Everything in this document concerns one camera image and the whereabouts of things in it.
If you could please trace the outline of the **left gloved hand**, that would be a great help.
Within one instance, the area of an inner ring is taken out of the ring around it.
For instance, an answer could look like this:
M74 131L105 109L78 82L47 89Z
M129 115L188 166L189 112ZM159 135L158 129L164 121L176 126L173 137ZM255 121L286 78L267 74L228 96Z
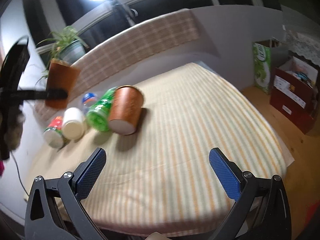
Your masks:
M9 151L14 151L20 146L24 122L25 116L20 106L10 107L8 113L8 130L4 136Z

